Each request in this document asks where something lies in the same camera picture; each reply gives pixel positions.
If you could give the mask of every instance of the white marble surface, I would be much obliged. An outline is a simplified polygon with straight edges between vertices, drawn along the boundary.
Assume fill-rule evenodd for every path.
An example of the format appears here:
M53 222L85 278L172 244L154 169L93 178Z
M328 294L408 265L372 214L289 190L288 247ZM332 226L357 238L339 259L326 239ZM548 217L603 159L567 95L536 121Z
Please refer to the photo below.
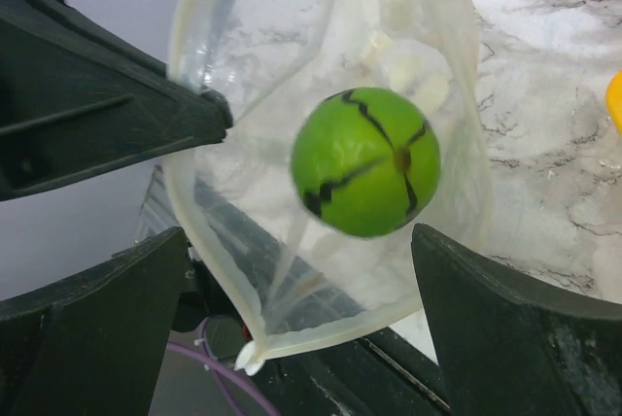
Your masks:
M622 139L605 88L622 70L622 0L473 0L493 166L486 254L622 302ZM435 359L423 311L394 329Z

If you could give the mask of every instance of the yellow object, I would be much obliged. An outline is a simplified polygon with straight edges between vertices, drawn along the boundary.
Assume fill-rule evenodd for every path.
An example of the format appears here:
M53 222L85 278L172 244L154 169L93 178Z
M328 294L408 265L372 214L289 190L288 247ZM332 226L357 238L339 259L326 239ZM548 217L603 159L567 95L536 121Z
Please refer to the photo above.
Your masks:
M622 134L622 72L615 75L606 90L606 107L618 132Z

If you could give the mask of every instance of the plastic bag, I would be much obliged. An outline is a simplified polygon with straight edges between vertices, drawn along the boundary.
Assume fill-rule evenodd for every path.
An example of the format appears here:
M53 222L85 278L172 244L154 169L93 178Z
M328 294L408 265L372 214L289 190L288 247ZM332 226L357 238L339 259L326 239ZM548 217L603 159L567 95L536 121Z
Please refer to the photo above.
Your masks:
M417 218L473 249L490 219L491 180L474 88L470 0L181 0L169 77L223 93L225 142L169 156L165 183L189 240L253 341L237 365L316 350L421 307L412 224L363 240L320 224L289 173L292 142L324 98L389 87L427 115L442 173Z

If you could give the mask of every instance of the purple cable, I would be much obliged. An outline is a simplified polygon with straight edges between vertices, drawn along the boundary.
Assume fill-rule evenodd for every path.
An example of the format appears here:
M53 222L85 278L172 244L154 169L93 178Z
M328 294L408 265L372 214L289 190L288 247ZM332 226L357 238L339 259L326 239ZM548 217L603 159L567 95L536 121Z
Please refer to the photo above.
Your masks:
M179 343L173 343L172 341L169 341L166 344L166 349L187 356L188 358L207 365L210 369L218 372L222 377L226 377L232 384L236 385L244 392L249 394L249 396L253 398L265 410L268 416L281 416L281 413L279 413L279 411L266 397L261 394L260 391L258 391L250 382L245 380L234 370L231 370L225 365L220 364L218 361L213 360L209 356L197 353L196 351L191 350L184 345L180 345Z
M212 350L210 349L210 345L207 342L206 330L207 330L207 324L209 322L210 322L210 318L206 317L205 320L199 326L198 328L199 338L203 340L202 344L203 344L203 351L205 352L205 354L214 360L215 359L214 353L212 353ZM221 392L223 392L223 395L225 396L226 401L229 403L229 406L231 406L231 409L233 409L233 412L237 414L237 416L244 416L244 411L242 411L242 408L240 408L240 405L237 404L237 401L235 401L235 398L233 397L229 389L226 387L226 383L224 382L221 375L218 372L213 372L213 374L214 374L214 379L216 380L216 385L218 385L219 388L221 389Z

